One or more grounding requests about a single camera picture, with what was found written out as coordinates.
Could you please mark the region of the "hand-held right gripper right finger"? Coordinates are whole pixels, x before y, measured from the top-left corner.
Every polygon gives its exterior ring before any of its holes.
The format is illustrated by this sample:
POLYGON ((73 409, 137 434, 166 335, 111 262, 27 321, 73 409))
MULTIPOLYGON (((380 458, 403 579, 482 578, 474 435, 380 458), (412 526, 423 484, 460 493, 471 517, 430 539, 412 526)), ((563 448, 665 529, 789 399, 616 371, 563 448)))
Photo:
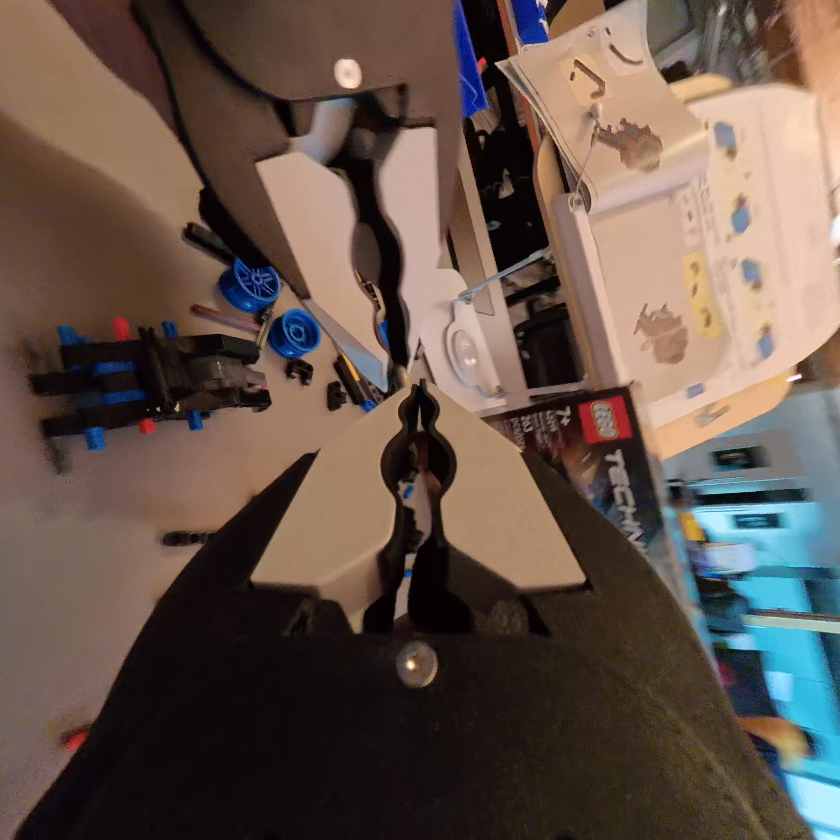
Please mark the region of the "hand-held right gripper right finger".
POLYGON ((522 452, 423 383, 432 528, 423 543, 423 623, 473 624, 500 606, 586 585, 522 452))

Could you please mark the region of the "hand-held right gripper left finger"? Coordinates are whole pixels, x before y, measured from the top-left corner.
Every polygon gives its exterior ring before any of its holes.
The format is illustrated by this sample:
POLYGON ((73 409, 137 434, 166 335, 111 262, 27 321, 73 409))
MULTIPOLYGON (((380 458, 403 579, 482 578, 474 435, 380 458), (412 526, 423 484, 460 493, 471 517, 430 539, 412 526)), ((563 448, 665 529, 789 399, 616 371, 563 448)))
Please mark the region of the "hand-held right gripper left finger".
POLYGON ((254 585, 336 602, 356 633, 368 609, 396 591, 404 554, 393 545, 416 395, 402 389, 319 450, 251 574, 254 585))

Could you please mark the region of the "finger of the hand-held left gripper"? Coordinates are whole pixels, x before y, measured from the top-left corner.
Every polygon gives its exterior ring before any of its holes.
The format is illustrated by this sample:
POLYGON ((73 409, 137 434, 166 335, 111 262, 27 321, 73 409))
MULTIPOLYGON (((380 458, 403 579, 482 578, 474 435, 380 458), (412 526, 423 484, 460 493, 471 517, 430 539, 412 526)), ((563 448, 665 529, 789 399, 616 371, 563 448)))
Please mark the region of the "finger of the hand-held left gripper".
POLYGON ((356 277, 358 222, 347 182, 301 152, 255 165, 306 292, 305 308, 375 387, 389 387, 389 357, 375 337, 375 310, 356 277))
POLYGON ((410 369, 405 288, 438 269, 437 132, 352 129, 345 151, 343 171, 359 218, 353 267, 381 304, 374 336, 388 353, 389 369, 410 369))

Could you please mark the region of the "black grey motor assembly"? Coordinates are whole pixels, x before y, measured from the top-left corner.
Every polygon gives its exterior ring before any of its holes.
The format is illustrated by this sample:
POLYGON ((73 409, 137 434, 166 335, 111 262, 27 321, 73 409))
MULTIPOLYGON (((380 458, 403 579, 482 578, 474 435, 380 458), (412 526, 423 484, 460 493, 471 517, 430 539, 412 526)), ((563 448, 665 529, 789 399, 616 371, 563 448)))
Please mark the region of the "black grey motor assembly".
POLYGON ((107 434, 136 428, 156 431, 162 423, 202 431, 204 422, 227 410, 262 413, 270 408, 266 377, 255 368, 257 343, 222 333, 181 335, 171 321, 132 331, 125 318, 112 320, 110 341, 93 341, 70 325, 59 325, 57 371, 29 375, 30 391, 64 400, 59 414, 40 421, 49 462, 66 474, 65 442, 82 440, 89 452, 107 447, 107 434))

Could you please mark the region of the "instruction booklet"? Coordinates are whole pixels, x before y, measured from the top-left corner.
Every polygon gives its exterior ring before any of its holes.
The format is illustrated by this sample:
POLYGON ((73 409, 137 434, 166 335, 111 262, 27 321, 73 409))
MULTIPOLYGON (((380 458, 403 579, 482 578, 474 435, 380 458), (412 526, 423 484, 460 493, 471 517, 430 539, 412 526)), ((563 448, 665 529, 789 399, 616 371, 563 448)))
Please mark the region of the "instruction booklet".
POLYGON ((794 368, 838 331, 816 96, 765 83, 686 103, 623 2, 500 68, 576 184, 546 196, 620 384, 655 427, 794 368))

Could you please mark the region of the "dark desk pad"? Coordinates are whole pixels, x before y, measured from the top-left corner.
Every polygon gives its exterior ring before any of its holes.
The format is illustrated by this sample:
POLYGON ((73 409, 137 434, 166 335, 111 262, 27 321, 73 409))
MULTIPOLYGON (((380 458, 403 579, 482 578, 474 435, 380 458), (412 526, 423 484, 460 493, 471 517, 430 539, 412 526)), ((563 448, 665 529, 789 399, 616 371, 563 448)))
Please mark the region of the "dark desk pad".
POLYGON ((464 139, 460 140, 458 147, 448 240, 451 244, 450 258, 468 289, 477 288, 496 274, 497 262, 464 139))

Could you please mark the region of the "grey desk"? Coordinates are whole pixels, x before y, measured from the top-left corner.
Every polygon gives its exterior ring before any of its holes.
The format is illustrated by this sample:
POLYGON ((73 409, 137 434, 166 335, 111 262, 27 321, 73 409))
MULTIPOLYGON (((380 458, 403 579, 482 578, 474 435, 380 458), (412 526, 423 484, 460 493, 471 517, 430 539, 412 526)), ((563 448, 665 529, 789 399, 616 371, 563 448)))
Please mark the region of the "grey desk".
POLYGON ((97 716, 156 600, 191 557, 160 539, 213 531, 299 455, 361 411, 335 414, 314 355, 301 388, 266 354, 273 406, 190 432, 164 423, 76 438, 57 472, 39 434, 58 325, 92 340, 111 320, 214 330, 220 266, 182 242, 198 180, 158 113, 116 78, 50 2, 2 2, 2 838, 67 765, 63 739, 97 716))

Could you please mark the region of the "blue wheel rim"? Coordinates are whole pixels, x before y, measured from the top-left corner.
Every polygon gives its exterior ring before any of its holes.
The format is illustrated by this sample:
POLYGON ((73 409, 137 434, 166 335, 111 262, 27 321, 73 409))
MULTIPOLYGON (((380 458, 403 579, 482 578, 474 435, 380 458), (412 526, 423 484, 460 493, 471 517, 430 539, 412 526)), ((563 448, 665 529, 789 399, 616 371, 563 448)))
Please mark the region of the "blue wheel rim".
POLYGON ((266 343, 280 357, 298 360, 317 350, 321 339, 317 320, 308 311, 293 308, 273 321, 266 343))
POLYGON ((217 279, 217 288, 230 306, 241 312, 257 314, 277 301, 282 279, 269 266, 253 268, 234 258, 217 279))

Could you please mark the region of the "white rounded board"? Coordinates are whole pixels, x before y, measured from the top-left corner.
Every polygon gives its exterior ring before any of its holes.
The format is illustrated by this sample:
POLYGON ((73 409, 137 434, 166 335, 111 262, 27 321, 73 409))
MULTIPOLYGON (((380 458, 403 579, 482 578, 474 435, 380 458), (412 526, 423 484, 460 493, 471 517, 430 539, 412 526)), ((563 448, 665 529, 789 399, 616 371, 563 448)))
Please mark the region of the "white rounded board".
MULTIPOLYGON (((407 310, 406 341, 409 364, 413 365, 415 356, 420 354, 425 360, 433 383, 441 391, 473 413, 487 413, 492 409, 507 406, 507 394, 504 400, 490 400, 460 384, 445 351, 445 332, 451 314, 450 302, 465 289, 467 287, 460 274, 451 268, 434 269, 424 280, 413 280, 406 286, 404 298, 407 310)), ((478 321, 478 341, 484 340, 490 352, 479 314, 473 305, 468 309, 468 315, 474 315, 478 321)), ((499 377, 491 353, 490 357, 499 377)))

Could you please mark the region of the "toy truck box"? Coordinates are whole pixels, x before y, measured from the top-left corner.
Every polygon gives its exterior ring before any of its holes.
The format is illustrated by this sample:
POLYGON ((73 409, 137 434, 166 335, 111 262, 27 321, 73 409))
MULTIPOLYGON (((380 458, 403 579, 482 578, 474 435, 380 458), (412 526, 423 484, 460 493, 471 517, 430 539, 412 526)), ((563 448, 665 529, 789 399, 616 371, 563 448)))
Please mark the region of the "toy truck box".
POLYGON ((485 422, 565 475, 650 563, 667 556, 665 521, 629 386, 546 395, 485 422))

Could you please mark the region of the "black flat tile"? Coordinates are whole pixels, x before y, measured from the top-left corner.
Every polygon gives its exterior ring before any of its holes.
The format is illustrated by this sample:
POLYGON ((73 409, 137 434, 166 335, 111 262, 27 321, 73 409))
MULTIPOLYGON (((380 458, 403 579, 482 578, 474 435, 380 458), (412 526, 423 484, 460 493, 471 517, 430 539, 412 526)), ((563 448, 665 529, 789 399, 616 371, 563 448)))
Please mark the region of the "black flat tile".
POLYGON ((187 223, 182 229, 182 241, 226 266, 235 261, 235 254, 223 240, 202 224, 187 223))

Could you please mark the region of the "blue storage bin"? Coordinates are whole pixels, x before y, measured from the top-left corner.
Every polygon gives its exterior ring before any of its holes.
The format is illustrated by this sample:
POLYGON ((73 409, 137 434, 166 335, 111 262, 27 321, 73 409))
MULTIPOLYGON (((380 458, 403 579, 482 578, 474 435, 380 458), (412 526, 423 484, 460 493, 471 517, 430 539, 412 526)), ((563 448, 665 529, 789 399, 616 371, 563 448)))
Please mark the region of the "blue storage bin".
POLYGON ((453 5, 453 34, 458 62, 460 118, 466 120, 488 109, 479 61, 472 44, 466 15, 460 1, 453 5))

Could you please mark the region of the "blue crate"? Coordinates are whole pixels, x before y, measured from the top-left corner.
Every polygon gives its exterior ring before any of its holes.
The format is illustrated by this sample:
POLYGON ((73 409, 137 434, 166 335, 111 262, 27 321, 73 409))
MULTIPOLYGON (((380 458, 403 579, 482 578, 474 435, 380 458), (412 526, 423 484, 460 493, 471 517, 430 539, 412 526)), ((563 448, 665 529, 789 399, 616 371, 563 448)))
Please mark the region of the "blue crate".
POLYGON ((546 15, 548 1, 510 1, 519 41, 535 46, 550 40, 550 24, 546 15))

